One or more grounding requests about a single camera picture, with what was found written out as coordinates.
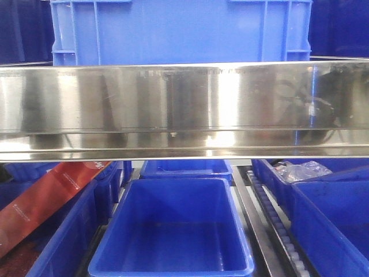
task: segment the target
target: metal roller track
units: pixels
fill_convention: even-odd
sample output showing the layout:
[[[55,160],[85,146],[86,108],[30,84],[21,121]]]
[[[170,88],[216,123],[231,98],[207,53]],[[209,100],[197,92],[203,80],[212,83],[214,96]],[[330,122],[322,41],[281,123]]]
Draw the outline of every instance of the metal roller track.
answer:
[[[305,256],[294,245],[282,223],[278,213],[271,204],[262,185],[254,177],[252,171],[245,171],[244,167],[233,167],[239,202],[242,205],[245,220],[248,225],[247,235],[253,245],[254,260],[257,266],[255,277],[318,277],[310,264],[305,263]],[[252,201],[254,195],[257,204]],[[265,217],[267,224],[262,223]]]

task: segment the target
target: stainless steel rail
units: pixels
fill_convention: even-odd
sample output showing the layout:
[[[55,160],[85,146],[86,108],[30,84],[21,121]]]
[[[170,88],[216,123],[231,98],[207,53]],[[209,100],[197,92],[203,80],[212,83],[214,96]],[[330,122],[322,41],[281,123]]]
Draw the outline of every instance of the stainless steel rail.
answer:
[[[260,203],[263,214],[271,226],[274,244],[277,245],[280,252],[283,253],[285,264],[289,265],[289,269],[292,270],[289,275],[293,274],[297,277],[311,277],[312,275],[302,260],[301,254],[296,250],[287,229],[265,193],[262,184],[257,180],[251,170],[247,172],[247,178]]]
[[[255,267],[257,269],[255,274],[260,277],[286,277],[287,273],[284,270],[282,261],[278,258],[278,254],[266,232],[266,228],[261,221],[260,214],[253,204],[238,168],[233,167],[232,169],[234,172],[233,178],[237,188],[237,197],[241,204],[248,227],[247,236],[250,238],[251,243],[256,242],[252,245],[254,260],[256,263]]]
[[[369,156],[369,61],[0,68],[0,161]]]

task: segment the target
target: blue plastic bin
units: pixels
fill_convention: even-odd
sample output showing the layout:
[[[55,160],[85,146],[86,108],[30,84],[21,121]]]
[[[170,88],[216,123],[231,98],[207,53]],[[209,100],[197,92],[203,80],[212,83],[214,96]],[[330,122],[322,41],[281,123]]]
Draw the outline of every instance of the blue plastic bin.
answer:
[[[286,159],[293,164],[301,164],[314,160],[333,173],[304,181],[354,181],[369,180],[369,159]],[[293,218],[293,199],[291,183],[286,182],[268,160],[252,160],[255,176],[273,193],[278,205],[288,218]]]
[[[369,57],[367,0],[314,0],[309,41],[314,55]]]
[[[131,182],[88,271],[191,277],[250,276],[253,269],[229,185],[212,178]]]
[[[34,181],[41,178],[48,170],[58,163],[8,163],[4,165],[6,171],[17,182]]]
[[[0,1],[0,63],[52,60],[49,4],[41,0]]]
[[[32,184],[0,184],[0,209]],[[89,184],[26,238],[41,252],[27,277],[74,276],[98,227],[94,189]]]
[[[147,160],[140,175],[144,179],[155,178],[225,178],[232,180],[228,160]]]
[[[122,182],[122,186],[125,185],[127,182],[129,182],[131,180],[132,173],[133,173],[132,161],[125,160],[123,162],[123,182]]]
[[[368,181],[308,182],[292,187],[292,232],[320,275],[368,277]]]
[[[312,0],[51,0],[54,65],[305,61]]]
[[[5,169],[16,181],[35,181],[41,178],[49,169],[58,163],[9,163]],[[119,201],[121,189],[119,162],[112,162],[104,171],[95,177],[96,180],[96,206],[97,217],[100,225],[108,223],[112,217],[113,203]]]

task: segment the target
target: empty blue crate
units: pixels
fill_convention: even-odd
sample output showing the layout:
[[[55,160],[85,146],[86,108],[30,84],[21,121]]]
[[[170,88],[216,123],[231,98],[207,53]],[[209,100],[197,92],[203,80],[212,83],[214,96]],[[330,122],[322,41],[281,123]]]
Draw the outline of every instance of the empty blue crate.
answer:
[[[320,276],[369,276],[368,181],[294,184],[292,233]]]
[[[32,184],[0,184],[0,209]],[[98,227],[94,189],[89,184],[26,238],[40,252],[27,277],[74,276]]]
[[[251,276],[253,269],[229,185],[210,178],[129,183],[88,271],[221,277]]]
[[[148,160],[140,175],[153,178],[225,178],[232,180],[232,169],[228,160]]]
[[[54,65],[305,61],[312,0],[51,0]]]

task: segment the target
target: blue plastic crate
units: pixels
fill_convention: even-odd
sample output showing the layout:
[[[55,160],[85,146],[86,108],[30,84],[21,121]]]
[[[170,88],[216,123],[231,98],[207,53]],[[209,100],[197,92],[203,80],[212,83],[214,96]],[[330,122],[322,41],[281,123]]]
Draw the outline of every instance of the blue plastic crate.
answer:
[[[224,179],[131,182],[91,276],[251,276],[254,263]]]
[[[354,181],[369,180],[369,159],[286,159],[294,164],[314,160],[333,173],[304,181]],[[268,162],[268,160],[252,160],[255,176],[273,193],[278,205],[286,215],[293,217],[293,199],[291,183],[286,182]]]
[[[0,184],[0,209],[32,184]],[[27,277],[74,275],[98,227],[94,189],[95,185],[89,184],[27,237],[41,252]]]
[[[228,160],[147,160],[140,175],[144,179],[155,178],[225,178],[232,180],[232,169]]]
[[[312,0],[51,0],[54,65],[305,61]]]
[[[314,55],[369,57],[367,0],[314,0],[309,41]]]
[[[50,3],[0,1],[0,63],[51,61],[54,42]]]
[[[58,163],[9,163],[6,170],[16,181],[35,181]],[[112,162],[104,171],[95,177],[97,217],[100,225],[108,223],[112,217],[113,203],[119,201],[121,183],[118,172],[119,162]]]
[[[324,277],[369,276],[368,181],[292,186],[292,232]]]
[[[48,170],[58,163],[8,163],[4,165],[6,171],[17,182],[34,181],[41,178]]]
[[[133,173],[132,161],[125,160],[123,162],[123,182],[122,182],[122,186],[125,185],[127,182],[129,182],[131,180],[132,173]]]

